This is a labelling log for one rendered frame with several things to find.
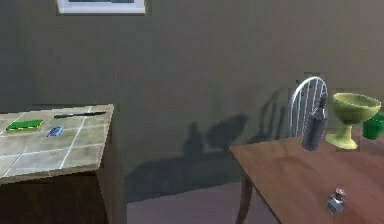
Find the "black pen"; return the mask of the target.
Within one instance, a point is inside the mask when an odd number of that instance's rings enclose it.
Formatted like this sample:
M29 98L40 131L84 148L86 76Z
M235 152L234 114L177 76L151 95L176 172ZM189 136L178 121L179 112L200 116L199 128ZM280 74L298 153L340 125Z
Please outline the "black pen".
M54 119L62 119L62 118L69 118L69 117L78 117L78 116L98 116L106 114L106 111L96 111L96 112L85 112L85 113L75 113L75 114L61 114L61 115L54 115Z

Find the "green cup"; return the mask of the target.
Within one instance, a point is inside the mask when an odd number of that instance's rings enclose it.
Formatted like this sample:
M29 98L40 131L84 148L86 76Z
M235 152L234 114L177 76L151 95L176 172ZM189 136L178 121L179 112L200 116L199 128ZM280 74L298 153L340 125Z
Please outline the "green cup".
M384 113L377 113L363 123L362 136L376 140L384 132Z

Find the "green book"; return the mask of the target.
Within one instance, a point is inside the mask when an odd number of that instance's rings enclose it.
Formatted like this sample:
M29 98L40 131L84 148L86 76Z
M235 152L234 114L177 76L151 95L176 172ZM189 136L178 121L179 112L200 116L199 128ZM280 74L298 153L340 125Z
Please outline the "green book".
M19 131L38 128L43 123L42 119L14 121L6 127L7 131Z

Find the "white framed wall picture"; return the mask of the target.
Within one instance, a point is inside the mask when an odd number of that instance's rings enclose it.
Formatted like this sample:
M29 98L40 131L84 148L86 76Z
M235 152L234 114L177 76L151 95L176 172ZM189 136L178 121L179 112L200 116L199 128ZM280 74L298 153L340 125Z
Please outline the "white framed wall picture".
M145 0L55 0L60 14L145 14Z

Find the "tiled top wooden cabinet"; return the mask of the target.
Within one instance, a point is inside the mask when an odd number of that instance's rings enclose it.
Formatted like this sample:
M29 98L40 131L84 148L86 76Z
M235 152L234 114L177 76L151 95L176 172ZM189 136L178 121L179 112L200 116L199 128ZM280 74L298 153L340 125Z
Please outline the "tiled top wooden cabinet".
M106 114L54 119L96 111ZM0 224L126 224L113 112L107 104L0 113ZM38 119L38 128L6 130Z

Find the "white spindle back chair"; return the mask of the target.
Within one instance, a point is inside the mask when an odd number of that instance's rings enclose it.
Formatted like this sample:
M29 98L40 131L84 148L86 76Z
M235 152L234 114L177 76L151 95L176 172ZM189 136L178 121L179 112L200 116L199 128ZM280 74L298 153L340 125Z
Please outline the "white spindle back chair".
M300 81L288 104L288 136L297 137L304 133L308 115L319 104L320 96L327 92L326 82L311 76Z

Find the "small grey shaker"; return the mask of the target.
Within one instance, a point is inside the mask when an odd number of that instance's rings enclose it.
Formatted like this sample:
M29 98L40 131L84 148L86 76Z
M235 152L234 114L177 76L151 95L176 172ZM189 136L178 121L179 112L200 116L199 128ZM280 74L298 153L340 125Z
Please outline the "small grey shaker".
M330 194L327 201L327 209L333 215L338 214L344 210L344 197L345 191L342 188L336 188L333 193Z

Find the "grey bottle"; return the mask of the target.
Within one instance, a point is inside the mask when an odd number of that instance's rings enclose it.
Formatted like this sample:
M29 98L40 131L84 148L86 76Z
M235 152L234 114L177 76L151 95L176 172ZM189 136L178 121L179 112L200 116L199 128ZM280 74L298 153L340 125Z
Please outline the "grey bottle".
M301 141L301 146L307 151L315 151L321 143L327 125L326 101L327 94L322 93L317 107L308 115Z

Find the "yellow green goblet bowl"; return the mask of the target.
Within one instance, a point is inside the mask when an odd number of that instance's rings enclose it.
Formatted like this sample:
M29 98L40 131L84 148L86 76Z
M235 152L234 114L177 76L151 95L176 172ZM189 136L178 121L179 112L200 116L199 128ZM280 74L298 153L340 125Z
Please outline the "yellow green goblet bowl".
M352 128L373 117L381 108L375 98L357 93L335 93L333 111L341 124L335 133L328 133L326 141L343 150L356 150L358 144L352 139Z

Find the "blue card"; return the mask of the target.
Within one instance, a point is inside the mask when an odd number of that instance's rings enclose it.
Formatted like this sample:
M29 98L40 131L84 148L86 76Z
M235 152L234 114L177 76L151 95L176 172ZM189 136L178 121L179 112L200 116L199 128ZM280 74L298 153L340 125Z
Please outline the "blue card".
M58 126L58 127L54 127L52 128L49 133L47 134L48 137L54 137L54 136L59 136L62 131L63 131L64 127L63 126Z

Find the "brown wooden table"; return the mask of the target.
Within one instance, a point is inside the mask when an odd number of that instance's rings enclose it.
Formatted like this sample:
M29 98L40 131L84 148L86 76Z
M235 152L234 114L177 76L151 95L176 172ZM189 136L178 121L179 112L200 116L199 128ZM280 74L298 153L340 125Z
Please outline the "brown wooden table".
M354 137L357 151L322 142L308 152L299 137L232 146L244 172L236 224L245 224L253 190L279 224L384 224L384 135ZM327 201L336 188L346 196L333 215Z

